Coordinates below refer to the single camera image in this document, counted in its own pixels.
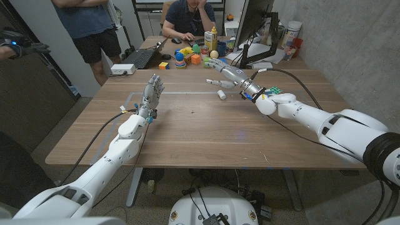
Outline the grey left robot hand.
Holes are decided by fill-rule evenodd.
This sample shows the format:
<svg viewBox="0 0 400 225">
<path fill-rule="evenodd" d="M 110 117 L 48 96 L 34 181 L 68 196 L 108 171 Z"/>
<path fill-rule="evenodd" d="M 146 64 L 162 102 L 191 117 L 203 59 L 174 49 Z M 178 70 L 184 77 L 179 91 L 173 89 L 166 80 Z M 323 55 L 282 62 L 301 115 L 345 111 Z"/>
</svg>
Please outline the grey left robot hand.
<svg viewBox="0 0 400 225">
<path fill-rule="evenodd" d="M 159 98 L 163 91 L 164 86 L 161 77 L 153 74 L 144 88 L 137 115 L 145 119 L 156 118 L 156 107 L 159 104 Z"/>
</svg>

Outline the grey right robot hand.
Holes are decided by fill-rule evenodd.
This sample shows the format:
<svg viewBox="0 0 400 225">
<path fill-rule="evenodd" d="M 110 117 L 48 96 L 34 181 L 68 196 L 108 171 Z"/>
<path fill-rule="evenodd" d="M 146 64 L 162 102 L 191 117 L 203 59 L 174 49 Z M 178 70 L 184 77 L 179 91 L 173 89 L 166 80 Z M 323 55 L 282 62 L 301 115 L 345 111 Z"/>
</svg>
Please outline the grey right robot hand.
<svg viewBox="0 0 400 225">
<path fill-rule="evenodd" d="M 210 68 L 214 68 L 219 71 L 227 78 L 227 81 L 218 81 L 213 79 L 207 79 L 208 84 L 213 84 L 216 86 L 221 86 L 226 89 L 233 89 L 236 86 L 242 88 L 240 95 L 243 99 L 249 99 L 253 103 L 256 102 L 257 98 L 266 92 L 265 87 L 261 87 L 256 84 L 252 78 L 248 78 L 244 71 L 241 69 L 230 66 L 220 59 L 209 59 L 208 62 L 204 63 Z"/>
</svg>

